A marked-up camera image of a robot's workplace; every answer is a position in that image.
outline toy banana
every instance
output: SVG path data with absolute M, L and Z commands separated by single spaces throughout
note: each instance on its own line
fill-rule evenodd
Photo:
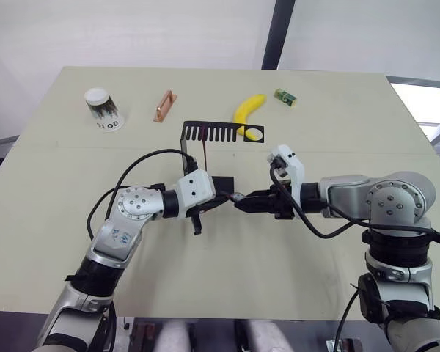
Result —
M 252 97 L 246 99 L 241 105 L 236 109 L 235 115 L 233 116 L 234 123 L 244 123 L 246 124 L 246 119 L 248 116 L 261 105 L 264 104 L 267 97 L 264 94 L 253 95 Z M 244 127 L 237 130 L 238 134 L 244 136 Z M 258 138 L 250 131 L 246 131 L 246 137 L 252 141 L 257 141 Z

